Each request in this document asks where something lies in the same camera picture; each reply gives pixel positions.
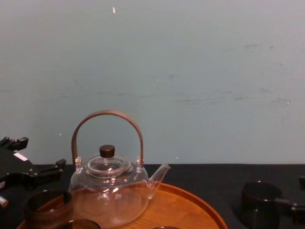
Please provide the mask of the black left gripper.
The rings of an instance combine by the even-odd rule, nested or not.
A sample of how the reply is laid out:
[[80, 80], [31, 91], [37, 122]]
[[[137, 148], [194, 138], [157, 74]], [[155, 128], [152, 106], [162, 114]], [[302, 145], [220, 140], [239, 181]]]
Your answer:
[[37, 186], [60, 180], [66, 160], [61, 159], [52, 165], [35, 165], [19, 153], [27, 147], [28, 141], [26, 137], [17, 140], [4, 137], [0, 140], [1, 191], [14, 186], [35, 189]]

